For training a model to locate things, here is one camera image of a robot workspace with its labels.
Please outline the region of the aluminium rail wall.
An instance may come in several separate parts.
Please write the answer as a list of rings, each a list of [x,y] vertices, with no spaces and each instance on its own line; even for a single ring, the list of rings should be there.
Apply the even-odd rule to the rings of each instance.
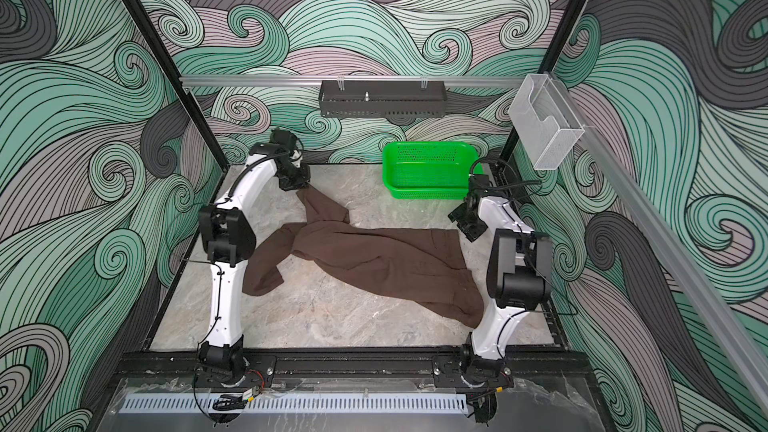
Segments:
[[[181,75],[186,88],[195,87],[320,87],[324,81],[336,82],[344,87],[347,82],[416,82],[428,84],[442,82],[447,88],[507,89],[519,87],[525,77],[488,76],[376,76],[376,75]]]
[[[604,137],[584,116],[567,87],[556,77],[555,89],[573,120],[581,125],[581,140],[628,207],[638,229],[648,240],[661,265],[671,273],[682,292],[708,327],[763,412],[767,411],[767,358],[743,323],[714,289],[692,254],[664,221],[646,194],[616,160]]]

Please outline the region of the black perforated wall tray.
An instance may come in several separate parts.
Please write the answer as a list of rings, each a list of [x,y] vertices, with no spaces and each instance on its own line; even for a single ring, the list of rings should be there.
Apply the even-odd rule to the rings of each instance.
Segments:
[[[448,96],[442,82],[336,82],[324,81],[318,95],[324,117],[411,119],[442,117]]]

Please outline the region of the green plastic basket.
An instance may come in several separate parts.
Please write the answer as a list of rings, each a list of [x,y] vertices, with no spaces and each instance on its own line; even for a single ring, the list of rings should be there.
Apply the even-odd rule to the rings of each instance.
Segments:
[[[462,200],[478,158],[462,142],[393,142],[382,152],[382,182],[398,200]]]

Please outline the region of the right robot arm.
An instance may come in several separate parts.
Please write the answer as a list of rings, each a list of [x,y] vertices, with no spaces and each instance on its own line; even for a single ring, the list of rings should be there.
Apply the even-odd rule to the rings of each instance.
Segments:
[[[468,241],[485,233],[493,238],[486,269],[488,301],[480,324],[463,347],[465,371],[499,369],[517,327],[551,296],[547,282],[551,240],[518,216],[505,195],[509,190],[494,185],[486,175],[472,173],[467,195],[449,214]]]

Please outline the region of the brown trousers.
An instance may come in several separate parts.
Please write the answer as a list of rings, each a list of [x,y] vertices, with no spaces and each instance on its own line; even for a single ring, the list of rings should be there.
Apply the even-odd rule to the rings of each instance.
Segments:
[[[480,324],[484,301],[458,231],[358,228],[348,209],[314,187],[297,197],[306,220],[283,224],[255,249],[243,293],[264,296],[281,285],[278,265],[293,255],[363,291],[415,302],[470,328]]]

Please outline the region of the aluminium rail right wall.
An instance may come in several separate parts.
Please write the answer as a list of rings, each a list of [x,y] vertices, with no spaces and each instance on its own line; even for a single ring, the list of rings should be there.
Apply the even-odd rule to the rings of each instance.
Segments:
[[[604,137],[584,116],[567,87],[556,77],[555,89],[573,120],[581,125],[581,140],[628,207],[638,229],[648,240],[661,265],[671,273],[682,292],[708,327],[763,412],[767,411],[767,358],[743,323],[714,289],[692,254],[664,221],[646,194],[616,160]]]

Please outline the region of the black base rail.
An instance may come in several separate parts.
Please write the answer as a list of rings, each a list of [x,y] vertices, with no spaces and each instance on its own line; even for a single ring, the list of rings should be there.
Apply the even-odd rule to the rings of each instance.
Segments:
[[[203,365],[194,351],[126,353],[110,381],[194,379],[203,388],[275,389],[304,379],[406,379],[438,388],[506,386],[517,379],[542,386],[594,389],[597,381],[583,353],[550,346],[510,346],[506,356],[484,359],[464,346],[257,349],[244,352],[243,372]]]

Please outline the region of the black frame post left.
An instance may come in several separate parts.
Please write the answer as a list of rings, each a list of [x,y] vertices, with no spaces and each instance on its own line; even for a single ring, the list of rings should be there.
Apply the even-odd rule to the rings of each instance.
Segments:
[[[206,117],[204,116],[196,98],[190,92],[184,89],[181,82],[181,73],[172,57],[168,53],[168,50],[164,46],[159,33],[152,25],[151,19],[143,7],[141,1],[121,1],[133,19],[140,34],[147,42],[147,45],[157,60],[161,71],[170,82],[175,95],[178,97],[182,107],[190,117],[195,128],[200,133],[204,143],[212,153],[216,163],[224,172],[226,172],[229,169],[229,161],[227,160],[223,149],[220,147],[211,128],[209,127]]]

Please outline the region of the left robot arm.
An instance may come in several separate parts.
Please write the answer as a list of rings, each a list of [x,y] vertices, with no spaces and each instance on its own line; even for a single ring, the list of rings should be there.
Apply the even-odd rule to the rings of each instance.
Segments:
[[[242,171],[227,191],[198,213],[211,274],[211,300],[208,330],[198,344],[197,357],[203,371],[214,375],[225,388],[240,385],[248,369],[241,296],[257,239],[246,209],[273,178],[283,191],[298,190],[310,181],[303,144],[295,134],[279,128],[271,132],[267,142],[251,147]]]

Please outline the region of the clear acrylic wall holder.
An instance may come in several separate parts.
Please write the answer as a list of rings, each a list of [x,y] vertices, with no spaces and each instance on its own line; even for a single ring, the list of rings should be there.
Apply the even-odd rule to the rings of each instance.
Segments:
[[[509,117],[533,169],[556,170],[584,134],[577,105],[564,83],[550,74],[528,74]]]

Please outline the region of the black frame post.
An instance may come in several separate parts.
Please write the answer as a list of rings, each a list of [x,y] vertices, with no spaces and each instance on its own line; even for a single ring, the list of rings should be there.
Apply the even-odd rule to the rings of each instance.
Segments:
[[[204,143],[212,153],[216,163],[224,172],[226,172],[229,169],[229,161],[227,160],[223,149],[220,147],[211,128],[209,127],[206,117],[204,116],[196,98],[190,92],[184,89],[181,82],[181,73],[172,57],[168,53],[168,50],[164,46],[159,33],[152,25],[151,19],[143,7],[141,1],[121,1],[133,19],[140,34],[147,42],[147,45],[157,60],[161,71],[170,82],[175,95],[178,97],[182,107],[190,117],[195,128],[200,133]]]
[[[544,55],[538,72],[535,74],[550,74],[553,78],[563,82],[561,74],[556,71],[556,66],[564,60],[566,45],[570,43],[572,36],[576,34],[577,23],[583,14],[587,2],[588,0],[564,0],[564,16],[555,31],[554,39]],[[513,160],[514,150],[518,147],[522,148],[526,153],[513,126],[493,171],[500,176],[509,178],[517,170]]]

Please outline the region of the aluminium rail back wall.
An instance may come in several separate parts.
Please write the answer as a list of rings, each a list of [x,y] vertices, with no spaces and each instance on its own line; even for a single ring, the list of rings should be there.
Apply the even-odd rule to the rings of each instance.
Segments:
[[[507,89],[519,87],[525,77],[488,76],[376,76],[376,75],[181,75],[186,88],[195,87],[320,87],[324,81],[336,82],[344,87],[347,82],[416,82],[428,84],[442,82],[447,88]]]

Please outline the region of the black frame post right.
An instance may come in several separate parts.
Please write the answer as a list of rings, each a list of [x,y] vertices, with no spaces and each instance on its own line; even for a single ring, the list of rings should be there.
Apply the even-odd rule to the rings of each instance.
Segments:
[[[550,74],[553,78],[563,82],[561,74],[556,71],[556,66],[564,60],[566,45],[570,43],[572,36],[576,34],[577,23],[583,14],[587,2],[588,0],[564,0],[564,16],[555,31],[554,39],[544,55],[538,72],[535,74]],[[493,171],[500,176],[509,178],[517,170],[513,160],[514,150],[518,147],[522,148],[526,153],[513,126]]]

